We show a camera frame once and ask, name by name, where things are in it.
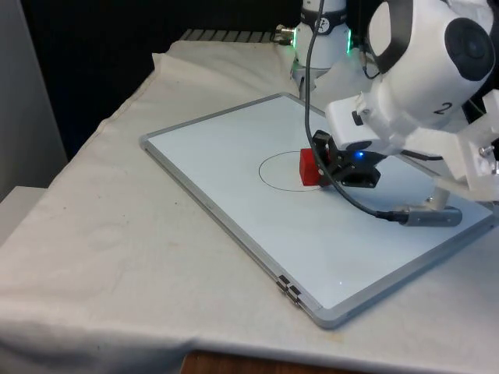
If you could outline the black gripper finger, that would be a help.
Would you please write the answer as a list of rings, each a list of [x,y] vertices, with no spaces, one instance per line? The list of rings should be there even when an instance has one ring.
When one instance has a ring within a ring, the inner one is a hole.
[[[333,183],[337,185],[344,185],[343,182],[343,171],[345,170],[344,163],[331,162],[324,164],[323,167],[318,166],[319,181],[318,185],[320,187],[327,187]]]
[[[336,147],[330,134],[323,130],[317,130],[314,133],[312,140],[318,157],[324,164],[337,164],[343,161],[343,154]]]

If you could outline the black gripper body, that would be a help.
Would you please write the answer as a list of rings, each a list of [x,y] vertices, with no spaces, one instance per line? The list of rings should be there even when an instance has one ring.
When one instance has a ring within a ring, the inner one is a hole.
[[[355,188],[373,189],[376,187],[381,173],[377,165],[381,155],[365,150],[340,151],[335,169],[335,181]]]

